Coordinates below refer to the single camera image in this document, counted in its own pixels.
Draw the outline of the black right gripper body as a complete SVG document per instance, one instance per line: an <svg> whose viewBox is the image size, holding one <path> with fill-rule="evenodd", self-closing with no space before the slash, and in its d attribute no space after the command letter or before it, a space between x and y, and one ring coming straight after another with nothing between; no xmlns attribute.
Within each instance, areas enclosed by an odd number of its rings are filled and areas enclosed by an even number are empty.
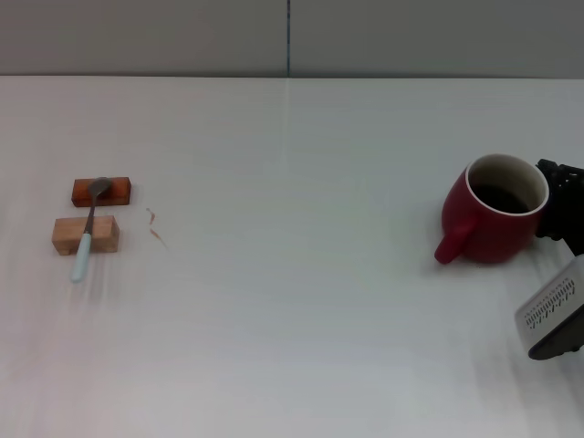
<svg viewBox="0 0 584 438"><path fill-rule="evenodd" d="M565 242L574 256L583 255L583 195L570 197L566 206Z"/></svg>

